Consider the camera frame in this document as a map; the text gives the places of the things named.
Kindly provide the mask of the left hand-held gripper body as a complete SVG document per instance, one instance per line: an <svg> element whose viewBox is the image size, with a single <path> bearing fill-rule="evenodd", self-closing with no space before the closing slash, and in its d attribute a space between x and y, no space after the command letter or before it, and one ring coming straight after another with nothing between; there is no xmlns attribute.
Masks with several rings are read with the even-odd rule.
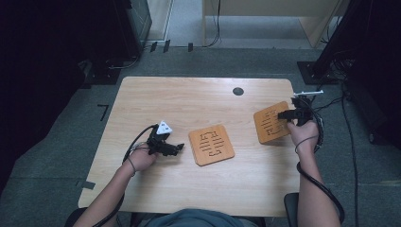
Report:
<svg viewBox="0 0 401 227"><path fill-rule="evenodd" d="M166 142L168 136L172 133L172 129L167 125L165 121L161 121L159 124L156 124L150 136L147 140L147 145L149 147L149 153L161 153L164 150L174 150L173 145L170 145Z"/></svg>

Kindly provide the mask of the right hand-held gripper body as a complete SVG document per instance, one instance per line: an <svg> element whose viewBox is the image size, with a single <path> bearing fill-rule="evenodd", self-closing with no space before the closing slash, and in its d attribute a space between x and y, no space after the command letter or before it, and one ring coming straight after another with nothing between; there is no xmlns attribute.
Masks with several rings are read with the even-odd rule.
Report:
<svg viewBox="0 0 401 227"><path fill-rule="evenodd" d="M303 126L309 120L316 119L319 123L323 122L322 117L312 108L312 99L316 95L322 95L323 90L315 92L300 92L294 93L291 98L292 104L295 107L294 117L297 120L298 126Z"/></svg>

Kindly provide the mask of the carved wooden coaster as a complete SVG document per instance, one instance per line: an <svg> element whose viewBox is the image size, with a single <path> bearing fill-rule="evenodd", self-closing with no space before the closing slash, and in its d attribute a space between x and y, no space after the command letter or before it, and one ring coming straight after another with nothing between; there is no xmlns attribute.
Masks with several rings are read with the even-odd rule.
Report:
<svg viewBox="0 0 401 227"><path fill-rule="evenodd" d="M288 103L282 101L258 111L253 115L254 125L260 144L267 144L275 139L290 134L286 119L278 118L279 113L288 110Z"/></svg>
<svg viewBox="0 0 401 227"><path fill-rule="evenodd" d="M188 134L195 163L207 166L235 156L233 145L223 125L216 125Z"/></svg>

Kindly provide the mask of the person's left hand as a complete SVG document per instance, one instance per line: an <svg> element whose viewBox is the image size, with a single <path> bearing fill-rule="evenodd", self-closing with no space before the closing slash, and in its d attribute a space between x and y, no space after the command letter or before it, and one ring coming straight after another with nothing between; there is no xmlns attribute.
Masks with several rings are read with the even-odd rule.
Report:
<svg viewBox="0 0 401 227"><path fill-rule="evenodd" d="M157 159L157 154L150 154L148 145L141 145L136 147L130 154L130 159L132 160L136 172L146 170L150 167Z"/></svg>

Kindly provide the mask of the person's right hand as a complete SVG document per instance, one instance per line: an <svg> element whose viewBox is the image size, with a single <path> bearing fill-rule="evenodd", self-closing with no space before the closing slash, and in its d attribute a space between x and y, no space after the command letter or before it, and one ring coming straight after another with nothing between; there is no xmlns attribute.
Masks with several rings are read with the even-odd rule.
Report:
<svg viewBox="0 0 401 227"><path fill-rule="evenodd" d="M296 126L293 123L288 123L288 129L290 131L291 140L295 146L309 136L320 135L318 126L313 121L308 121L303 126ZM312 153L317 144L318 138L309 139L298 147L297 154Z"/></svg>

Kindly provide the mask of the dark right wrist band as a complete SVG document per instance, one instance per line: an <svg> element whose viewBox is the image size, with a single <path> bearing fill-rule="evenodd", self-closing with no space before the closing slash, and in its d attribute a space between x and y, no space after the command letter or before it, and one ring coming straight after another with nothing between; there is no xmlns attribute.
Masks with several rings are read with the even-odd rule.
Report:
<svg viewBox="0 0 401 227"><path fill-rule="evenodd" d="M298 144L296 144L295 149L294 149L295 153L298 153L298 147L299 147L303 142L305 142L305 141L307 141L307 140L309 140L309 139L314 139L314 138L318 138L318 139L319 139L319 135L309 136L309 137L307 137L306 139L303 139L302 141L300 141Z"/></svg>

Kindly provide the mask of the black angled floor tape mark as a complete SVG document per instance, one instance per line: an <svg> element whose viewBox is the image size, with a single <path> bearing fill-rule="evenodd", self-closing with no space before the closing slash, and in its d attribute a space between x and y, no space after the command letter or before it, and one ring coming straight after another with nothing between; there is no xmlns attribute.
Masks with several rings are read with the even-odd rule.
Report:
<svg viewBox="0 0 401 227"><path fill-rule="evenodd" d="M108 104L96 104L96 105L97 105L97 107L99 107L103 110L102 115L100 117L100 121L103 121L106 116L106 113L109 109L109 105Z"/></svg>

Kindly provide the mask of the person's blue-grey shirt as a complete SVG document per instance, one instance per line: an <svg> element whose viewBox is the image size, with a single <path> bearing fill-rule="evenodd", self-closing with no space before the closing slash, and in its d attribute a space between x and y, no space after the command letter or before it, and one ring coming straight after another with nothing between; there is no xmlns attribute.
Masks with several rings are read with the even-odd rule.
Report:
<svg viewBox="0 0 401 227"><path fill-rule="evenodd" d="M254 221L204 209L183 209L146 219L141 227L258 227Z"/></svg>

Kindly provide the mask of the light wooden desk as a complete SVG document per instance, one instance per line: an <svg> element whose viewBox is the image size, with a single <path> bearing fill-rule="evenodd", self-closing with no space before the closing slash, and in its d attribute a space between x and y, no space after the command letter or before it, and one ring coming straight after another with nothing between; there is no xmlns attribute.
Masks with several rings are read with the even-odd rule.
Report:
<svg viewBox="0 0 401 227"><path fill-rule="evenodd" d="M297 17L312 47L316 47L335 16L342 16L351 0L201 0L202 37L207 16Z"/></svg>

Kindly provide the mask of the dark curtain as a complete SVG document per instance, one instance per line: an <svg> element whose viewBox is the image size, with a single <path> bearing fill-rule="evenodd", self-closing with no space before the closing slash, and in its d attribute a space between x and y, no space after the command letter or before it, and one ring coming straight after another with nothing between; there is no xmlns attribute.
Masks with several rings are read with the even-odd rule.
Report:
<svg viewBox="0 0 401 227"><path fill-rule="evenodd" d="M108 59L117 0L0 0L0 195L15 162L43 140L84 82L78 67Z"/></svg>
<svg viewBox="0 0 401 227"><path fill-rule="evenodd" d="M316 63L345 73L370 141L401 150L401 0L351 0Z"/></svg>

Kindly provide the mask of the dark glass cabinet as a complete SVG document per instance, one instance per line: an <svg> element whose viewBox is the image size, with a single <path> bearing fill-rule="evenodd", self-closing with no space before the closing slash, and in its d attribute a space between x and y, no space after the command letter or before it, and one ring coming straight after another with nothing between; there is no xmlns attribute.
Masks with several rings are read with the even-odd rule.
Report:
<svg viewBox="0 0 401 227"><path fill-rule="evenodd" d="M133 27L136 57L139 58L145 48L148 40L148 34L151 28L152 20L148 7L148 0L129 0L131 14L131 23Z"/></svg>

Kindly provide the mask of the white panel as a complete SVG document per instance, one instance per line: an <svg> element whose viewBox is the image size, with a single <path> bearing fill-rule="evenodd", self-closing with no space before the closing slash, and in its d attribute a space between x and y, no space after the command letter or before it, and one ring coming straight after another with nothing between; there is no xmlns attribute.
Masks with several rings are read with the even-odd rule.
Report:
<svg viewBox="0 0 401 227"><path fill-rule="evenodd" d="M166 38L173 0L148 0L148 8L152 21L148 39L163 41Z"/></svg>

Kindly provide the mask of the black stand base plate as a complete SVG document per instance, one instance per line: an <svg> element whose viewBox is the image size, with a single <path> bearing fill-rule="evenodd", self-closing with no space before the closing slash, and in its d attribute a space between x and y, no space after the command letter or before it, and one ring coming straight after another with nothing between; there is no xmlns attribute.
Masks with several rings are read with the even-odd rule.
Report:
<svg viewBox="0 0 401 227"><path fill-rule="evenodd" d="M298 61L297 66L306 85L338 83L331 68L321 69L315 61Z"/></svg>
<svg viewBox="0 0 401 227"><path fill-rule="evenodd" d="M79 66L85 74L84 83L88 85L114 85L120 75L120 69L112 69L107 63L86 60Z"/></svg>

